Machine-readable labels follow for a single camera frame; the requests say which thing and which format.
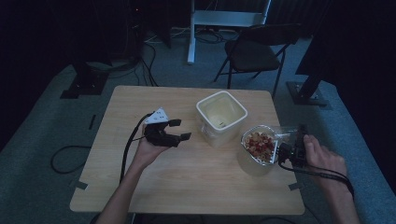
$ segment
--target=gray carpet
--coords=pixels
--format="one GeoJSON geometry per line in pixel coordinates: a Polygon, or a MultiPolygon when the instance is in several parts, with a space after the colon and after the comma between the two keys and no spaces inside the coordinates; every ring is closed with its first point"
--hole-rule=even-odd
{"type": "MultiPolygon", "coordinates": [[[[201,37],[213,38],[210,35],[201,37]]],[[[294,74],[309,43],[309,39],[301,39],[288,50],[275,98],[279,121],[282,126],[307,124],[309,132],[323,145],[346,158],[362,223],[396,223],[395,195],[338,97],[336,88],[325,82],[320,83],[318,89],[330,103],[326,108],[295,105],[290,98],[285,83],[306,79],[306,76],[294,74]]],[[[216,83],[213,82],[225,57],[223,43],[197,41],[193,65],[187,65],[188,38],[173,38],[171,49],[162,43],[150,45],[156,49],[151,72],[160,86],[226,87],[227,77],[220,77],[216,83]]],[[[144,47],[147,63],[152,56],[152,49],[144,47]]],[[[138,65],[132,71],[112,73],[101,95],[81,95],[78,99],[61,100],[62,92],[69,88],[75,74],[72,67],[68,66],[51,81],[28,118],[1,152],[0,223],[89,223],[95,215],[75,213],[69,209],[81,169],[68,175],[56,174],[50,167],[51,156],[65,146],[90,146],[114,88],[118,85],[146,85],[149,80],[138,65]],[[93,124],[92,116],[99,118],[93,124]]],[[[275,72],[270,72],[256,79],[251,79],[251,75],[236,75],[233,76],[232,88],[270,91],[275,75],[275,72]]],[[[84,162],[88,153],[87,148],[72,147],[61,152],[55,164],[59,169],[69,170],[84,162]]],[[[301,193],[307,207],[302,216],[283,216],[265,221],[263,218],[266,217],[158,216],[152,223],[186,223],[186,220],[191,223],[288,223],[281,218],[295,223],[331,223],[328,206],[318,188],[308,176],[297,175],[297,178],[303,186],[301,193]]]]}

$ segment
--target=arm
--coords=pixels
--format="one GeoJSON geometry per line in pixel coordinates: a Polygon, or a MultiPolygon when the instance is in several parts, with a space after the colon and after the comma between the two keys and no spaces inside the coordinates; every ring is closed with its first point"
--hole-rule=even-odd
{"type": "Polygon", "coordinates": [[[142,138],[137,147],[134,159],[120,185],[117,187],[96,223],[125,223],[132,195],[137,182],[146,167],[169,147],[155,147],[142,138]]]}
{"type": "MultiPolygon", "coordinates": [[[[326,147],[321,146],[318,139],[313,135],[304,136],[304,145],[306,160],[309,165],[347,175],[347,167],[344,158],[329,151],[326,147]]],[[[308,169],[313,172],[323,172],[313,167],[309,167],[308,169]]],[[[325,195],[332,211],[334,223],[360,223],[352,194],[344,183],[318,176],[314,177],[314,181],[325,195]]]]}

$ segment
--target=white stand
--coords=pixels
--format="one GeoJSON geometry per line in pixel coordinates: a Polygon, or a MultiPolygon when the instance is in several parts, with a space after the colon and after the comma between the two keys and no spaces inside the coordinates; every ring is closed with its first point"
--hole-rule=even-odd
{"type": "Polygon", "coordinates": [[[206,11],[195,10],[195,0],[191,0],[191,35],[189,56],[187,63],[193,64],[195,57],[195,24],[197,25],[221,25],[248,27],[255,24],[265,24],[271,0],[265,0],[264,11],[254,12],[231,12],[231,11],[206,11]]]}

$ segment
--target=red food pieces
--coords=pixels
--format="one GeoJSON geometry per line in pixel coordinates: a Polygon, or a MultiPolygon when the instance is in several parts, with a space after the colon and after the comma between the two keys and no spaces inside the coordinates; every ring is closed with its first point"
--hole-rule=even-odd
{"type": "Polygon", "coordinates": [[[245,139],[247,151],[256,159],[269,162],[274,153],[273,138],[266,133],[252,133],[245,139]]]}

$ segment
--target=dark background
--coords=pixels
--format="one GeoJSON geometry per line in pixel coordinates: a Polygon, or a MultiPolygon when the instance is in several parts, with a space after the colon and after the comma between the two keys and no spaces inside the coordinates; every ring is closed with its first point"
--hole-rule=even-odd
{"type": "MultiPolygon", "coordinates": [[[[205,9],[210,1],[197,2],[205,9]]],[[[262,7],[252,1],[218,3],[224,10],[262,7]]],[[[51,79],[73,60],[109,63],[138,56],[139,36],[153,30],[168,38],[172,26],[190,25],[190,8],[185,0],[2,1],[0,150],[51,79]]],[[[267,19],[299,22],[302,36],[314,36],[297,73],[336,86],[393,189],[395,9],[392,1],[281,0],[273,1],[267,19]]]]}

